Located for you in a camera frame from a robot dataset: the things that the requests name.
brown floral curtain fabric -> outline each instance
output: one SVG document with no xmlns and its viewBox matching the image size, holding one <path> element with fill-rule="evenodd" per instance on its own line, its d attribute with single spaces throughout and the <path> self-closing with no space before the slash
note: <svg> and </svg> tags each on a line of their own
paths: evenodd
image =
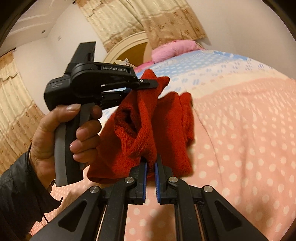
<svg viewBox="0 0 296 241">
<path fill-rule="evenodd" d="M 9 52 L 0 58 L 0 174 L 27 151 L 43 116 Z"/>
<path fill-rule="evenodd" d="M 186 0 L 77 0 L 107 52 L 122 39 L 146 31 L 153 49 L 206 34 Z"/>
</svg>

gripper handle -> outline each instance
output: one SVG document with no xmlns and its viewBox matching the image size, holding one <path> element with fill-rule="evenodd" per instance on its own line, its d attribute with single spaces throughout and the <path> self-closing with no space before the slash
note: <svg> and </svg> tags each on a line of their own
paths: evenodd
<svg viewBox="0 0 296 241">
<path fill-rule="evenodd" d="M 94 105 L 95 103 L 82 105 L 74 119 L 60 124 L 55 131 L 54 164 L 57 187 L 83 180 L 83 165 L 73 159 L 70 144 L 77 139 L 77 129 L 91 119 L 91 109 Z"/>
</svg>

pink pillow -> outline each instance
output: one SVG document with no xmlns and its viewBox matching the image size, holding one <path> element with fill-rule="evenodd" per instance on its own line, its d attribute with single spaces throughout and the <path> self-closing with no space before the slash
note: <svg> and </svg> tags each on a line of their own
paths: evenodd
<svg viewBox="0 0 296 241">
<path fill-rule="evenodd" d="M 151 57 L 154 63 L 158 63 L 174 56 L 200 49 L 202 48 L 193 40 L 175 40 L 152 50 Z"/>
<path fill-rule="evenodd" d="M 151 66 L 151 65 L 153 65 L 153 64 L 154 64 L 154 62 L 153 62 L 152 60 L 150 60 L 150 61 L 148 61 L 148 62 L 146 62 L 146 63 L 143 63 L 143 64 L 139 65 L 138 67 L 136 67 L 136 68 L 134 69 L 134 71 L 135 71 L 136 73 L 139 73 L 139 72 L 142 71 L 142 69 L 144 69 L 144 68 L 148 68 L 149 66 Z"/>
</svg>

metal pivot bolt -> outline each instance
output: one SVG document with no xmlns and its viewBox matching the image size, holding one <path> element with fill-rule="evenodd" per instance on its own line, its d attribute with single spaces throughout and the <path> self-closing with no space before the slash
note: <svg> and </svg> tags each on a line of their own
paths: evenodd
<svg viewBox="0 0 296 241">
<path fill-rule="evenodd" d="M 126 183 L 132 183 L 135 179 L 133 177 L 127 177 L 124 179 Z"/>
<path fill-rule="evenodd" d="M 98 186 L 92 186 L 89 191 L 91 193 L 97 193 L 100 190 L 100 188 Z"/>
<path fill-rule="evenodd" d="M 176 177 L 170 177 L 170 178 L 168 179 L 168 181 L 169 181 L 170 183 L 176 183 L 176 182 L 178 181 L 178 178 L 176 178 Z"/>
<path fill-rule="evenodd" d="M 212 192 L 213 188 L 211 186 L 204 186 L 204 191 L 205 192 Z"/>
</svg>

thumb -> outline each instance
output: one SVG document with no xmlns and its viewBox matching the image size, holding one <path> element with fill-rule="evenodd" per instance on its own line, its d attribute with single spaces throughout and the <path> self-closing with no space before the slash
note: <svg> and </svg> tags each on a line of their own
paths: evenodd
<svg viewBox="0 0 296 241">
<path fill-rule="evenodd" d="M 40 121 L 39 127 L 46 132 L 54 132 L 64 122 L 72 120 L 80 111 L 81 104 L 59 105 Z"/>
</svg>

